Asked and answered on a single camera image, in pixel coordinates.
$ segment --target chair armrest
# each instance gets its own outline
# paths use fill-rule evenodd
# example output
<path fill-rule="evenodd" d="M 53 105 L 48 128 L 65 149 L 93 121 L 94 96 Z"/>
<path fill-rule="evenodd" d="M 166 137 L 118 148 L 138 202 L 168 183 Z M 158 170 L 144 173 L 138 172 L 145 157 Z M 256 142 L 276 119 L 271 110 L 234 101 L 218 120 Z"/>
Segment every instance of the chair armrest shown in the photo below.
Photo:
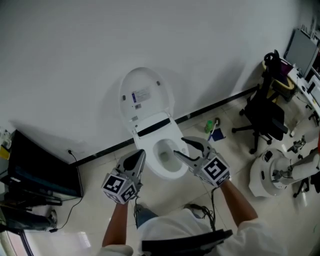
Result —
<path fill-rule="evenodd" d="M 272 123 L 278 127 L 284 134 L 288 133 L 288 127 L 284 126 L 281 122 L 279 122 L 278 120 L 272 118 Z"/>

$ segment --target toilet lid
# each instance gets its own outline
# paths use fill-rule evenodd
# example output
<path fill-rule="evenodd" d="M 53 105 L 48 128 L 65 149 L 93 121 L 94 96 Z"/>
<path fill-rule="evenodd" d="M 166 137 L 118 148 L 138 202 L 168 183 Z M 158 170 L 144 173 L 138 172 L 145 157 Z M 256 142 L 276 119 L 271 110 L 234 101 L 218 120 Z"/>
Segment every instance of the toilet lid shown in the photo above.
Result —
<path fill-rule="evenodd" d="M 147 67 L 135 68 L 124 77 L 119 90 L 120 114 L 131 133 L 147 118 L 154 123 L 160 121 L 150 119 L 151 116 L 161 112 L 172 114 L 168 86 L 158 73 Z"/>

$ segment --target sleeve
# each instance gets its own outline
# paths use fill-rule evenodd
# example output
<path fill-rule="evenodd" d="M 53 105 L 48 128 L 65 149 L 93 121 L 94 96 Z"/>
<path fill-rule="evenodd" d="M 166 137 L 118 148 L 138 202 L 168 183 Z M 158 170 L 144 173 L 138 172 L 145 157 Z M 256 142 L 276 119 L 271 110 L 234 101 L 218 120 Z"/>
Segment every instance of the sleeve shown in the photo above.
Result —
<path fill-rule="evenodd" d="M 102 247 L 96 256 L 132 256 L 134 250 L 129 245 L 108 245 Z"/>
<path fill-rule="evenodd" d="M 219 244 L 216 251 L 223 256 L 288 255 L 287 249 L 275 239 L 267 224 L 258 218 L 242 222 L 237 233 Z"/>

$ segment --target forearm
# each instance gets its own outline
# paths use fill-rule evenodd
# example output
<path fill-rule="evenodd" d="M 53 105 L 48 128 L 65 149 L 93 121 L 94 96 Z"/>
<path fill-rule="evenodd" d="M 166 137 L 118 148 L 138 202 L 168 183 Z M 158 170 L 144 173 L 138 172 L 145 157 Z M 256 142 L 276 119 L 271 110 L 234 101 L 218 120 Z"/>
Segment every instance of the forearm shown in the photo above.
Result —
<path fill-rule="evenodd" d="M 108 245 L 125 245 L 127 237 L 128 203 L 117 203 L 108 228 L 106 229 L 102 247 Z"/>
<path fill-rule="evenodd" d="M 255 209 L 230 180 L 221 185 L 221 190 L 237 227 L 242 222 L 258 218 Z"/>

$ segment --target toilet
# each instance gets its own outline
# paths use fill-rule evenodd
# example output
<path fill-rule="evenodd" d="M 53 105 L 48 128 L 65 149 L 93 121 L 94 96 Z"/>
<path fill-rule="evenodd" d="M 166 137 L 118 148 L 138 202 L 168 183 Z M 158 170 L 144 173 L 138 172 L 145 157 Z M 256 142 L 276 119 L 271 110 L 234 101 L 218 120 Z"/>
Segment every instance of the toilet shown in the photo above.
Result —
<path fill-rule="evenodd" d="M 154 70 L 138 67 L 123 78 L 119 89 L 121 119 L 138 149 L 146 152 L 145 163 L 159 177 L 175 180 L 188 166 L 174 150 L 189 156 L 187 144 L 172 118 L 174 105 L 170 85 Z"/>

